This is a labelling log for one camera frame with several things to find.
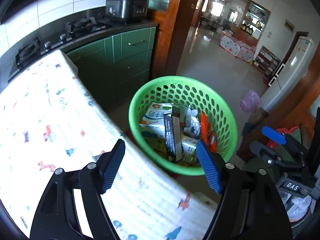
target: stove burner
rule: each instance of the stove burner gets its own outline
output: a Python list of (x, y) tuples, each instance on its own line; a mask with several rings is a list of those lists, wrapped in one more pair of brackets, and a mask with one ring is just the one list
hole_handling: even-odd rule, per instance
[(76, 38), (84, 35), (84, 33), (92, 32), (97, 26), (97, 22), (94, 17), (83, 18), (76, 22), (66, 23), (66, 34), (72, 38)]
[(22, 49), (18, 50), (16, 55), (16, 65), (18, 68), (22, 68), (24, 65), (33, 62), (35, 58), (40, 56), (40, 41), (35, 38), (32, 44), (28, 44)]

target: stove knob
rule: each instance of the stove knob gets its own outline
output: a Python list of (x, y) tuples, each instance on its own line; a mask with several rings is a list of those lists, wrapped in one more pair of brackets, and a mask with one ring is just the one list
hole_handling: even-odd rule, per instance
[(61, 34), (60, 35), (60, 42), (63, 44), (67, 41), (67, 35), (64, 33), (64, 34)]
[(50, 49), (51, 49), (51, 42), (50, 42), (50, 41), (47, 41), (47, 42), (44, 44), (44, 50), (45, 50), (46, 52), (48, 52)]

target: cardboard box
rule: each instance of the cardboard box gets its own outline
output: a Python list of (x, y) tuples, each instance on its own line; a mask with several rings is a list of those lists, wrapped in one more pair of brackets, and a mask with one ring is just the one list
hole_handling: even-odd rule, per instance
[(169, 161), (176, 163), (182, 159), (180, 118), (165, 114), (164, 126), (167, 157)]
[(171, 113), (171, 104), (152, 102), (139, 124), (142, 136), (165, 139), (164, 115)]
[(250, 115), (248, 122), (253, 125), (258, 125), (268, 116), (269, 114), (262, 107), (259, 107), (253, 114)]

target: crumpled paper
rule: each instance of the crumpled paper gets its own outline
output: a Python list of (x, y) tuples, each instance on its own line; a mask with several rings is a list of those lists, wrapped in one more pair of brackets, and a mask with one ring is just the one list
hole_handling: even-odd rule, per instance
[(183, 132), (192, 138), (198, 138), (200, 134), (200, 122), (197, 116), (198, 110), (191, 110), (189, 106), (186, 111), (186, 127)]

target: pink plastic bag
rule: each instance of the pink plastic bag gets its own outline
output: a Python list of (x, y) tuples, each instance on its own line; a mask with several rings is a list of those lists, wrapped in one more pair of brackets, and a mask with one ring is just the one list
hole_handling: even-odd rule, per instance
[(258, 94), (253, 90), (249, 90), (249, 92), (240, 101), (240, 107), (244, 112), (252, 113), (256, 111), (259, 103), (260, 97), (258, 96)]

